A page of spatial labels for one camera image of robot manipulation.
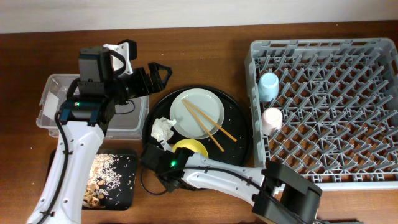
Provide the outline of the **yellow bowl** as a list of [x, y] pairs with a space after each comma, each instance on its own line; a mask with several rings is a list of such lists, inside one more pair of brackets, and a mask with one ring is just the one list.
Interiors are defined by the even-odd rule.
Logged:
[[173, 145], [172, 150], [175, 152], [177, 148], [187, 148], [193, 152], [200, 153], [201, 155], [205, 156], [206, 158], [209, 158], [208, 156], [208, 151], [206, 150], [206, 147], [200, 142], [197, 141], [196, 139], [183, 139], [176, 144]]

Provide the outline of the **wooden chopstick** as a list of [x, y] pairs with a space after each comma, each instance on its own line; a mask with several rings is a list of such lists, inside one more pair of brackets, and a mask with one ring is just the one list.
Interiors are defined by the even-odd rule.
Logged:
[[210, 133], [210, 131], [208, 130], [208, 128], [203, 124], [203, 122], [201, 121], [201, 119], [196, 115], [196, 113], [193, 111], [194, 109], [191, 108], [188, 104], [183, 103], [185, 105], [185, 107], [187, 108], [187, 110], [190, 112], [190, 114], [194, 117], [194, 119], [198, 122], [198, 124], [202, 127], [202, 129], [209, 135], [209, 137], [211, 138], [211, 140], [218, 146], [218, 148], [221, 150], [221, 152], [224, 152], [224, 149], [221, 147], [221, 145], [219, 144], [219, 142], [214, 138], [214, 136]]
[[207, 119], [208, 121], [210, 121], [211, 123], [213, 123], [219, 130], [221, 130], [223, 133], [225, 133], [225, 135], [227, 135], [230, 139], [232, 139], [234, 142], [237, 141], [237, 139], [235, 137], [233, 137], [229, 132], [227, 132], [225, 129], [223, 129], [218, 123], [216, 123], [215, 121], [213, 121], [209, 116], [207, 116], [204, 112], [202, 112], [201, 109], [199, 109], [197, 106], [195, 106], [193, 103], [191, 103], [190, 101], [186, 100], [186, 99], [182, 99], [183, 103], [188, 104], [191, 108], [193, 108], [194, 110], [196, 110], [197, 112], [199, 112], [205, 119]]

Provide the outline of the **grey plate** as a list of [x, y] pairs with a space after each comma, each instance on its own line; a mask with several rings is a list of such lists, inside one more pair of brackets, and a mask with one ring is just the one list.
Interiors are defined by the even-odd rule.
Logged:
[[211, 118], [219, 126], [224, 121], [224, 106], [213, 92], [203, 88], [192, 88], [178, 94], [170, 107], [170, 119], [176, 120], [174, 129], [185, 138], [204, 139], [209, 135], [190, 114], [183, 99], [194, 104], [201, 112]]

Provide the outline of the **pink cup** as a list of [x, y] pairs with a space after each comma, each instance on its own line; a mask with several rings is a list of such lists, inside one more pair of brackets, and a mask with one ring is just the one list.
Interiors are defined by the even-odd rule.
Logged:
[[271, 136], [282, 128], [283, 115], [278, 108], [267, 108], [262, 114], [262, 133]]

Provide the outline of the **blue cup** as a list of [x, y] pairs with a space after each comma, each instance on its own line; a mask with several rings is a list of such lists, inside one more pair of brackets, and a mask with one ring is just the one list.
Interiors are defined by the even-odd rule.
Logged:
[[259, 99], [270, 102], [279, 94], [279, 78], [275, 73], [264, 73], [258, 83]]

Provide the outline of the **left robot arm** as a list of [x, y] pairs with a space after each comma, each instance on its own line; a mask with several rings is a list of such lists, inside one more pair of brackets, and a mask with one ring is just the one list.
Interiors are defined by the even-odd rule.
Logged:
[[108, 47], [87, 47], [79, 53], [79, 78], [55, 113], [58, 143], [40, 200], [28, 223], [80, 223], [91, 165], [104, 141], [117, 105], [162, 91], [172, 69], [152, 62], [128, 71], [135, 55]]

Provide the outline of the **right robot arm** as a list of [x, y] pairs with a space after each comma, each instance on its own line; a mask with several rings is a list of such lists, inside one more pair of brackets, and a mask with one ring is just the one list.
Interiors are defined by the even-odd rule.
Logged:
[[290, 167], [240, 167], [207, 158], [189, 147], [148, 144], [141, 164], [166, 191], [212, 189], [244, 200], [265, 222], [315, 223], [322, 189]]

